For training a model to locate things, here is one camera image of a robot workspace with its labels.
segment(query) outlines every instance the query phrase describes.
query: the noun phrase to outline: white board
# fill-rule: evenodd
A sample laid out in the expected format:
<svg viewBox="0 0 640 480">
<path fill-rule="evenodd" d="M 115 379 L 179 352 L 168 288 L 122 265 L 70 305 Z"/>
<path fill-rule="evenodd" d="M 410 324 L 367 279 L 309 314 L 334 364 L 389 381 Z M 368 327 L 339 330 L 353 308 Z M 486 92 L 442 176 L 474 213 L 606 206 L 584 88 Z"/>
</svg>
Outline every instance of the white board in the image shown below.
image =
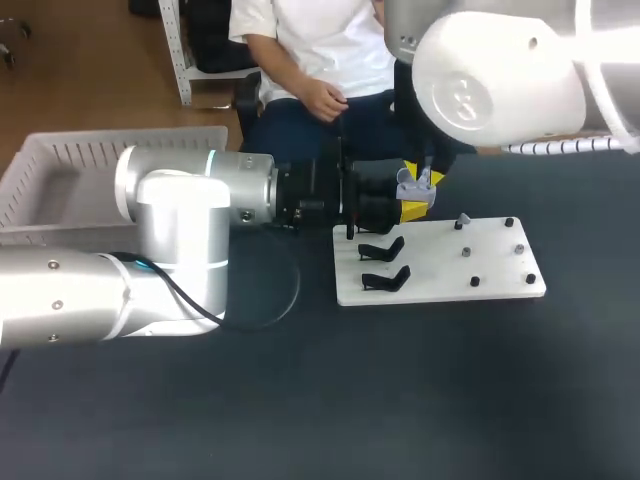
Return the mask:
<svg viewBox="0 0 640 480">
<path fill-rule="evenodd" d="M 342 306 L 393 305 L 468 300 L 497 300 L 544 296 L 547 287 L 520 220 L 512 227 L 506 218 L 472 219 L 462 230 L 455 221 L 405 223 L 388 235 L 356 234 L 346 238 L 346 227 L 333 230 L 333 252 L 336 265 L 338 303 Z M 399 236 L 405 247 L 391 263 L 360 261 L 359 244 L 389 248 Z M 524 246 L 521 255 L 518 245 Z M 465 247 L 471 255 L 464 257 Z M 365 291 L 362 274 L 373 273 L 395 277 L 405 265 L 411 277 L 399 292 Z M 536 276 L 533 284 L 526 279 Z M 471 278 L 480 285 L 471 286 Z"/>
</svg>

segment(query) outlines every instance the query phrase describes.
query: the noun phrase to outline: black cable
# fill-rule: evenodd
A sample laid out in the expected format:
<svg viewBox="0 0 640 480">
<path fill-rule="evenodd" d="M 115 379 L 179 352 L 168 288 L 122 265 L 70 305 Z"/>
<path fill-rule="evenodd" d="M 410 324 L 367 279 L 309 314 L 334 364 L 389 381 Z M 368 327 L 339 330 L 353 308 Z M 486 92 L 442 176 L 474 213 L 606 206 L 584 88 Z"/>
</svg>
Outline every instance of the black cable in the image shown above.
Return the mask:
<svg viewBox="0 0 640 480">
<path fill-rule="evenodd" d="M 153 270 L 153 272 L 156 275 L 158 275 L 162 280 L 164 280 L 167 283 L 167 285 L 169 285 L 169 287 L 171 287 L 178 294 L 178 296 L 180 298 L 182 298 L 182 300 L 184 300 L 196 312 L 198 312 L 204 318 L 206 318 L 208 320 L 211 320 L 212 322 L 216 323 L 220 328 L 225 329 L 225 330 L 229 330 L 229 331 L 232 331 L 232 332 L 253 333 L 253 332 L 264 330 L 266 328 L 269 328 L 269 327 L 275 325 L 287 313 L 289 313 L 289 311 L 291 310 L 291 307 L 293 307 L 293 304 L 295 303 L 295 301 L 297 299 L 298 291 L 299 291 L 299 288 L 300 288 L 300 272 L 298 271 L 296 295 L 294 296 L 291 304 L 284 311 L 284 313 L 282 313 L 278 317 L 274 318 L 273 320 L 270 320 L 270 321 L 265 322 L 265 323 L 261 323 L 259 325 L 253 325 L 253 326 L 232 325 L 230 323 L 224 322 L 221 318 L 215 316 L 213 313 L 210 313 L 210 312 L 206 311 L 204 308 L 202 308 L 200 305 L 198 305 L 184 290 L 182 290 L 182 288 L 180 288 L 180 286 L 169 276 L 169 274 L 167 272 L 165 272 L 162 268 L 160 268 L 158 265 L 156 265 L 152 260 L 149 260 L 147 257 L 145 257 L 143 255 L 138 255 L 137 253 L 128 253 L 128 252 L 112 252 L 109 255 L 111 255 L 112 257 L 120 260 L 121 262 L 125 262 L 125 263 L 136 263 L 137 262 L 137 263 L 142 264 L 145 267 Z"/>
<path fill-rule="evenodd" d="M 13 365 L 16 363 L 18 356 L 20 355 L 20 350 L 11 350 L 9 353 L 9 358 L 4 362 L 4 367 L 2 367 L 2 372 L 0 372 L 0 395 L 4 391 L 4 387 L 9 379 L 9 374 L 13 369 Z"/>
</svg>

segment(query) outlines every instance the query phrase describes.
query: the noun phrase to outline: white plastic basket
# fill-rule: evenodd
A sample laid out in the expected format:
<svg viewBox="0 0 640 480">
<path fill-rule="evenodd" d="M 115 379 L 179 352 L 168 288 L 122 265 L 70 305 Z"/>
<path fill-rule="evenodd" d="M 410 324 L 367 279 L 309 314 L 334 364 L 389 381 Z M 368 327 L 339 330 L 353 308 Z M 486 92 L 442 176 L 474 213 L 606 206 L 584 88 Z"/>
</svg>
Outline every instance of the white plastic basket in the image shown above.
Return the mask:
<svg viewBox="0 0 640 480">
<path fill-rule="evenodd" d="M 30 135 L 0 180 L 0 245 L 130 246 L 135 228 L 121 218 L 113 194 L 122 151 L 131 145 L 224 150 L 226 143 L 226 127 Z"/>
</svg>

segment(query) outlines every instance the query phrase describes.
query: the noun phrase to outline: hand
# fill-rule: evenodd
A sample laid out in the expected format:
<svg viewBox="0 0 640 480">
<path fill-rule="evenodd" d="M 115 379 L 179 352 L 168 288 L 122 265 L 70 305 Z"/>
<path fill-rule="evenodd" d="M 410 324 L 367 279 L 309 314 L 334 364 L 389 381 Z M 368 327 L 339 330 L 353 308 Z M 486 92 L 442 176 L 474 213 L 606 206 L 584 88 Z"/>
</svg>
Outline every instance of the hand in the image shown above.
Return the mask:
<svg viewBox="0 0 640 480">
<path fill-rule="evenodd" d="M 298 98 L 305 107 L 323 122 L 331 123 L 349 106 L 347 99 L 333 85 L 308 78 L 300 85 Z"/>
</svg>

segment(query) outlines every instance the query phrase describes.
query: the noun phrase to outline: robotic arm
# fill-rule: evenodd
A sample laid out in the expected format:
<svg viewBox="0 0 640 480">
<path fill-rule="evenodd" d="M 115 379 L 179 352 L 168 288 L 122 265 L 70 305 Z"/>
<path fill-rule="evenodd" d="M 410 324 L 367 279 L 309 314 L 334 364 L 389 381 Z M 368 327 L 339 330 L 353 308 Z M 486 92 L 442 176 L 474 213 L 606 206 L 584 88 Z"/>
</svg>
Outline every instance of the robotic arm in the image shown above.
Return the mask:
<svg viewBox="0 0 640 480">
<path fill-rule="evenodd" d="M 278 169 L 268 155 L 130 147 L 116 204 L 137 224 L 138 252 L 174 286 L 130 254 L 0 248 L 0 348 L 207 333 L 225 316 L 231 226 L 347 224 L 352 238 L 356 226 L 385 233 L 426 214 L 396 199 L 404 162 L 367 172 L 328 153 Z"/>
<path fill-rule="evenodd" d="M 420 106 L 451 137 L 514 153 L 640 151 L 639 2 L 395 0 L 385 17 Z M 606 136 L 523 144 L 584 132 Z"/>
</svg>

